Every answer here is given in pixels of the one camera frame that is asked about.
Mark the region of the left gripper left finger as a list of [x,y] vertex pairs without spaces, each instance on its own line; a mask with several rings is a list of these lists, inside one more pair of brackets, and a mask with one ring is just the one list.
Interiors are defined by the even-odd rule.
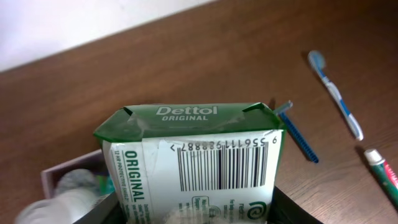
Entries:
[[115,192],[74,224],[126,224],[127,220]]

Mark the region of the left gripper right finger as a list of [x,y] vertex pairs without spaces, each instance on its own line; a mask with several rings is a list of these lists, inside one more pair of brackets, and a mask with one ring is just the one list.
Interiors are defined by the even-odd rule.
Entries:
[[268,223],[273,224],[323,224],[306,212],[279,188],[274,187]]

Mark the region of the clear bottle purple liquid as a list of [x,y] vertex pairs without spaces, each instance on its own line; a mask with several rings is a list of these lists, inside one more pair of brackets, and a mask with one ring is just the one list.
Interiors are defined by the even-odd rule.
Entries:
[[72,224],[84,217],[100,198],[96,177],[87,169],[66,173],[55,188],[55,196],[34,202],[16,217],[16,224]]

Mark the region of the green white soap box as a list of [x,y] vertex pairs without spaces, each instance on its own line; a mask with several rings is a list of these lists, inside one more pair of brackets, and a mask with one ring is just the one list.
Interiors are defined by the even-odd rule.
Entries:
[[264,103],[132,105],[99,140],[128,223],[265,223],[286,128]]

